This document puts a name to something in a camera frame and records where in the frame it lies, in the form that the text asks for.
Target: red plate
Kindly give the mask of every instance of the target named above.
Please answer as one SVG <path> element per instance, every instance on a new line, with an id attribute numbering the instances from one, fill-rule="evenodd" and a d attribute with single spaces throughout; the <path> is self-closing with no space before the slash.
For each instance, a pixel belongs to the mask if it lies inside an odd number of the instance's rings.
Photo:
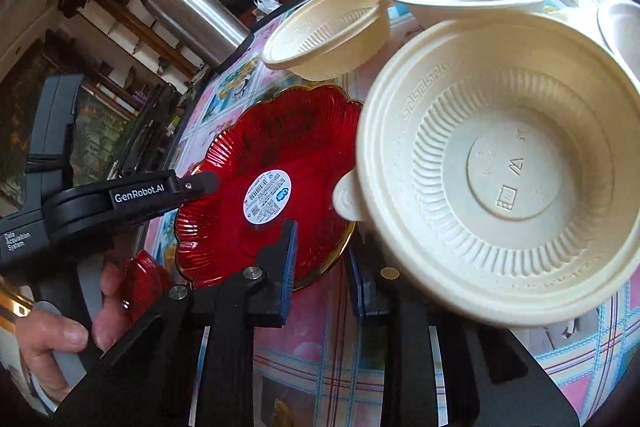
<path id="1" fill-rule="evenodd" d="M 127 317 L 133 324 L 165 290 L 171 288 L 173 282 L 169 272 L 145 250 L 141 250 L 126 266 L 120 293 Z"/>
<path id="2" fill-rule="evenodd" d="M 339 87 L 291 87 L 220 133 L 194 170 L 216 172 L 220 190 L 183 205 L 175 219 L 181 274 L 196 287 L 221 282 L 251 266 L 287 218 L 298 222 L 294 286 L 329 269 L 354 228 L 331 197 L 355 166 L 361 108 Z"/>

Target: patterned tablecloth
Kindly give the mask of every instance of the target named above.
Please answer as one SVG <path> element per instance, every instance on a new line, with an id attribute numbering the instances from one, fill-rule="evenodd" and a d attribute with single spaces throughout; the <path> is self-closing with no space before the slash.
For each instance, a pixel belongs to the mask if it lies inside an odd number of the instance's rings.
<path id="1" fill-rule="evenodd" d="M 604 0 L 551 0 L 545 12 L 600 42 L 596 10 Z M 288 71 L 270 71 L 260 51 L 288 13 L 260 29 L 249 50 L 206 87 L 180 138 L 172 168 L 182 176 L 205 155 L 223 129 L 247 108 L 290 86 L 317 84 Z M 404 7 L 390 9 L 391 39 L 356 71 L 327 81 L 365 100 L 378 71 L 421 31 Z M 173 266 L 175 212 L 150 223 L 145 248 Z M 255 334 L 256 425 L 274 415 L 295 426 L 373 427 L 380 423 L 385 335 L 363 330 L 352 314 L 342 263 L 296 292 L 286 327 Z M 640 272 L 596 310 L 574 321 L 515 331 L 577 410 L 582 423 L 593 415 L 627 367 L 640 341 Z M 444 385 L 438 383 L 440 424 L 446 422 Z"/>

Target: plastic bag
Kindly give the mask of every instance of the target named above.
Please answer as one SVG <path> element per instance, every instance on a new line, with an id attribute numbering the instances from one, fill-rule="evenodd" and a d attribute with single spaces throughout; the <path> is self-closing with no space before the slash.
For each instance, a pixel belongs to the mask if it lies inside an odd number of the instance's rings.
<path id="1" fill-rule="evenodd" d="M 254 0 L 255 7 L 265 15 L 280 7 L 280 3 L 274 0 Z"/>

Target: hand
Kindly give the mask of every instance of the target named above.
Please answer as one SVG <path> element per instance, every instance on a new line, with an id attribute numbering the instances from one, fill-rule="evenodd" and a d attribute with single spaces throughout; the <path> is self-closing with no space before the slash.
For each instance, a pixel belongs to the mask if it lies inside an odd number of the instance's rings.
<path id="1" fill-rule="evenodd" d="M 101 350 L 108 350 L 129 327 L 118 298 L 122 272 L 105 263 L 100 277 L 104 304 L 93 325 L 93 338 Z M 62 376 L 52 350 L 79 353 L 88 342 L 89 333 L 81 324 L 42 310 L 33 310 L 15 322 L 15 336 L 31 372 L 41 387 L 56 402 L 61 402 L 70 389 Z"/>

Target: white sticker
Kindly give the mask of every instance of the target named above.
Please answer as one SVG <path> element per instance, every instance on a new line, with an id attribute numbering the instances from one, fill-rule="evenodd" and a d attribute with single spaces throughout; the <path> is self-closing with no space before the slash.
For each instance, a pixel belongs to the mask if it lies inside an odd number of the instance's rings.
<path id="1" fill-rule="evenodd" d="M 291 178 L 285 171 L 263 172 L 244 195 L 244 217 L 254 225 L 268 223 L 287 206 L 290 195 Z"/>

